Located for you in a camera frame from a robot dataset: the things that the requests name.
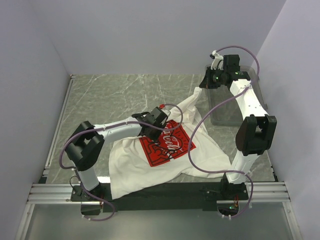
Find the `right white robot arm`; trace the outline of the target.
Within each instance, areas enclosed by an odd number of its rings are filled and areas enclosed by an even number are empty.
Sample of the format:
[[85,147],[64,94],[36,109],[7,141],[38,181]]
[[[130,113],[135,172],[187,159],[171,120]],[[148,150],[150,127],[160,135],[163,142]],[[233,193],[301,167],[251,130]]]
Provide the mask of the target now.
[[213,52],[211,66],[206,68],[199,87],[217,89],[226,86],[234,96],[240,109],[243,122],[235,136],[236,155],[231,172],[223,175],[219,193],[230,200],[240,193],[254,162],[267,151],[273,141],[277,119],[269,115],[256,96],[250,75],[242,71],[237,54],[220,55]]

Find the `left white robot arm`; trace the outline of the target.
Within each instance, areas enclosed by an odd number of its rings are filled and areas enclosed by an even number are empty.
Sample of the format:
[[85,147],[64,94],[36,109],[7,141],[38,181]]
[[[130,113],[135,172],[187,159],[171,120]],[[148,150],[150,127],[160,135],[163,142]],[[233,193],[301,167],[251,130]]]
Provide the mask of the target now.
[[93,125],[82,122],[63,147],[73,162],[79,180],[83,184],[82,195],[88,201],[96,200],[102,194],[101,183],[94,170],[104,144],[129,137],[148,137],[156,141],[170,116],[168,110],[155,107],[150,112],[135,113],[132,116],[109,124]]

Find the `white t-shirt red print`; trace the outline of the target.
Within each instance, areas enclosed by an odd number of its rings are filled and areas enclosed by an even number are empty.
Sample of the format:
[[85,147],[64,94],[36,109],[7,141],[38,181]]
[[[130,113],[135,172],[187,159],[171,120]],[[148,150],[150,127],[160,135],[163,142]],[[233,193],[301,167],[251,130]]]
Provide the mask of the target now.
[[196,108],[202,89],[171,109],[157,141],[147,137],[128,137],[114,142],[109,154],[110,189],[113,199],[163,184],[186,174],[218,178],[220,170],[231,167],[229,157],[209,136]]

